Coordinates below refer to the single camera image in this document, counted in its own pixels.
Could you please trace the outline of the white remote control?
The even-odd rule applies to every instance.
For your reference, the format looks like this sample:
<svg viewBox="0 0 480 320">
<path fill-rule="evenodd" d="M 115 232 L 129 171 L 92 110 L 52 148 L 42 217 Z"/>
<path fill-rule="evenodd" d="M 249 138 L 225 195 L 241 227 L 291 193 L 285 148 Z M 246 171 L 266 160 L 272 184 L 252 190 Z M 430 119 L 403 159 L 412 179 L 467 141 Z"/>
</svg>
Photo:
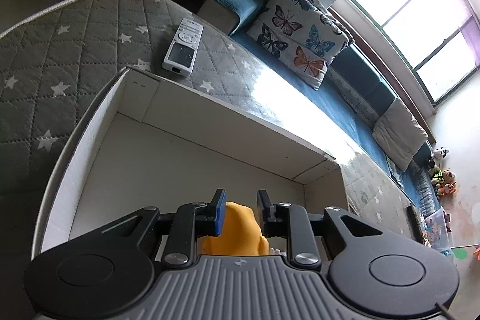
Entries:
<svg viewBox="0 0 480 320">
<path fill-rule="evenodd" d="M 190 76 L 199 50 L 202 32 L 202 24 L 184 18 L 176 29 L 161 67 L 184 78 Z"/>
</svg>

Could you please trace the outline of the orange plush duck toy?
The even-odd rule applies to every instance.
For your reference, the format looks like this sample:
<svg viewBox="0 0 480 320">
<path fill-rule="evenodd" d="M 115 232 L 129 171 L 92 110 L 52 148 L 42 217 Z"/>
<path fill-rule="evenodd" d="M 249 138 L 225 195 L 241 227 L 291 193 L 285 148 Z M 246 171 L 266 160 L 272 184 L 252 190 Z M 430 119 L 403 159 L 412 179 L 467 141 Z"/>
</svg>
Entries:
<svg viewBox="0 0 480 320">
<path fill-rule="evenodd" d="M 204 255 L 266 256 L 270 255 L 268 240 L 263 236 L 253 210 L 235 202 L 226 202 L 221 235 L 202 240 Z"/>
</svg>

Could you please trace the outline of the black remote control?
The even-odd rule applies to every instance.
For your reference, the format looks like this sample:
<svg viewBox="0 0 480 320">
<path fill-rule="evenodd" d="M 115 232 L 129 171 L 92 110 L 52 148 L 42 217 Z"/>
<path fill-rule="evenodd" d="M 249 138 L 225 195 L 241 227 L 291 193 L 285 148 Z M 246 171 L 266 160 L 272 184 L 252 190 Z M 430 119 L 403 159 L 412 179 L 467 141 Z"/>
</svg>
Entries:
<svg viewBox="0 0 480 320">
<path fill-rule="evenodd" d="M 414 240 L 422 244 L 424 242 L 424 235 L 421 212 L 413 204 L 410 204 L 406 207 L 406 214 Z"/>
</svg>

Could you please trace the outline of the grey cardboard box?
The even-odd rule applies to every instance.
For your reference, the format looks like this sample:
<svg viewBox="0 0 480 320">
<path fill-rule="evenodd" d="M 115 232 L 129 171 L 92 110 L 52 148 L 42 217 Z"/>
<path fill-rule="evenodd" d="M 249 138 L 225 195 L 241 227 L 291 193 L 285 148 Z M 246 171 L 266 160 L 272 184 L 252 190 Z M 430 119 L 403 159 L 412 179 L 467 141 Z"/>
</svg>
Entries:
<svg viewBox="0 0 480 320">
<path fill-rule="evenodd" d="M 96 96 L 55 165 L 37 217 L 32 254 L 144 206 L 173 212 L 219 188 L 231 202 L 275 202 L 320 213 L 347 208 L 330 118 L 264 70 L 243 108 L 128 68 Z"/>
</svg>

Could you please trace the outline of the grey sofa cushion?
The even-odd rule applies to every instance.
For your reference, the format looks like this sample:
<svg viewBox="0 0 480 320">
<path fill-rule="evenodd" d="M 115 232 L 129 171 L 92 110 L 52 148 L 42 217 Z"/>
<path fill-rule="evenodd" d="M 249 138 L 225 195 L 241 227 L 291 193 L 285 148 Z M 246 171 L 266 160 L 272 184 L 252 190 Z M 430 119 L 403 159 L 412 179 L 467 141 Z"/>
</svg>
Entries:
<svg viewBox="0 0 480 320">
<path fill-rule="evenodd" d="M 402 172 L 428 140 L 425 129 L 397 97 L 374 124 L 372 136 Z"/>
</svg>

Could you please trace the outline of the blue sofa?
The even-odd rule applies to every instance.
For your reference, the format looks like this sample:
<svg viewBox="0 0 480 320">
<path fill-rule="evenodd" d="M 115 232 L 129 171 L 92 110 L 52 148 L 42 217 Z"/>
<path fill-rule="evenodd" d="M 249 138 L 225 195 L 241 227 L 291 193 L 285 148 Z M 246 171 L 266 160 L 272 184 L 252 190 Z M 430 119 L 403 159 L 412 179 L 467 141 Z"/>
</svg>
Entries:
<svg viewBox="0 0 480 320">
<path fill-rule="evenodd" d="M 232 37 L 319 107 L 383 169 L 424 216 L 437 212 L 440 204 L 426 170 L 422 167 L 430 147 L 424 144 L 408 170 L 400 171 L 374 140 L 372 126 L 359 111 L 365 109 L 366 104 L 351 105 L 346 100 L 349 96 L 335 85 L 337 74 L 334 69 L 327 72 L 319 89 L 314 90 L 257 43 L 256 39 L 247 35 L 250 23 L 263 8 L 262 0 L 206 0 L 198 16 Z"/>
</svg>

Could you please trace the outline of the colourful pinwheel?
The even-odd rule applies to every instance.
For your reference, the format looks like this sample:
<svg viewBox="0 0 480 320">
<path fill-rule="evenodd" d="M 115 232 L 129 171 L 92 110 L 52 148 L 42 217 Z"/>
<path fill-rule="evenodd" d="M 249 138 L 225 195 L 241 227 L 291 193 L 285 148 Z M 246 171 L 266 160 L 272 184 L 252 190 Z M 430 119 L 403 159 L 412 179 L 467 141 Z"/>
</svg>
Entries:
<svg viewBox="0 0 480 320">
<path fill-rule="evenodd" d="M 451 253 L 453 254 L 453 257 L 458 261 L 463 261 L 466 259 L 476 259 L 478 261 L 480 257 L 479 252 L 480 249 L 478 244 L 451 248 Z"/>
</svg>

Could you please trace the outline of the clear plastic storage box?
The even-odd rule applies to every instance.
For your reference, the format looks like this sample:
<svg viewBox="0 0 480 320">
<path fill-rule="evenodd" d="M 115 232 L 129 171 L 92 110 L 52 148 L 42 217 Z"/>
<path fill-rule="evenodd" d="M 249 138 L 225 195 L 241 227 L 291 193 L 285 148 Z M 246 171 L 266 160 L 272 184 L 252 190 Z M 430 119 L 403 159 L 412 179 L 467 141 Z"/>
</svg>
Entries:
<svg viewBox="0 0 480 320">
<path fill-rule="evenodd" d="M 450 235 L 443 208 L 422 218 L 421 227 L 422 239 L 425 246 L 441 253 L 451 249 Z"/>
</svg>

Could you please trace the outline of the plush toys pile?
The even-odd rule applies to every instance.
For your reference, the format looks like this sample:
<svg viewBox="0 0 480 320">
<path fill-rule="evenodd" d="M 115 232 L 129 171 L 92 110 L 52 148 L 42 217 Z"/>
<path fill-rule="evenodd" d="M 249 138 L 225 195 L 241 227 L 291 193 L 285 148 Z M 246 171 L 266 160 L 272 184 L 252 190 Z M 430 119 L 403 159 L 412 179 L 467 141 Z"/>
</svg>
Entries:
<svg viewBox="0 0 480 320">
<path fill-rule="evenodd" d="M 448 153 L 448 149 L 440 147 L 433 151 L 429 160 L 430 182 L 438 199 L 453 195 L 457 189 L 456 175 L 452 171 L 442 168 L 443 160 Z"/>
</svg>

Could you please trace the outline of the butterfly print pillow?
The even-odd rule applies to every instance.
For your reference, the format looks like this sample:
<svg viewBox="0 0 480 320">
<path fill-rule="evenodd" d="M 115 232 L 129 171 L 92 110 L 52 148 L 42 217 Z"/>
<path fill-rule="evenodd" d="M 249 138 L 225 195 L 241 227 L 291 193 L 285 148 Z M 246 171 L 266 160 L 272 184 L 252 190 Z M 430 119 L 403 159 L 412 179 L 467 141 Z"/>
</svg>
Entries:
<svg viewBox="0 0 480 320">
<path fill-rule="evenodd" d="M 315 90 L 354 41 L 318 0 L 269 0 L 247 35 Z"/>
</svg>

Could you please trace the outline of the window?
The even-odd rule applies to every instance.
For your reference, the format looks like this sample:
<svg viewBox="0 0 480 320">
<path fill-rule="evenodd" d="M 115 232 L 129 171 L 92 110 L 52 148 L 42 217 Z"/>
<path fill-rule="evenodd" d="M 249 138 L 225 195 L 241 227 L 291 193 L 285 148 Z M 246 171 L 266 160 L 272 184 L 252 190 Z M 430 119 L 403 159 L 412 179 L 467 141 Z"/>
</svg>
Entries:
<svg viewBox="0 0 480 320">
<path fill-rule="evenodd" d="M 350 0 L 406 62 L 433 105 L 479 65 L 479 23 L 467 0 Z"/>
</svg>

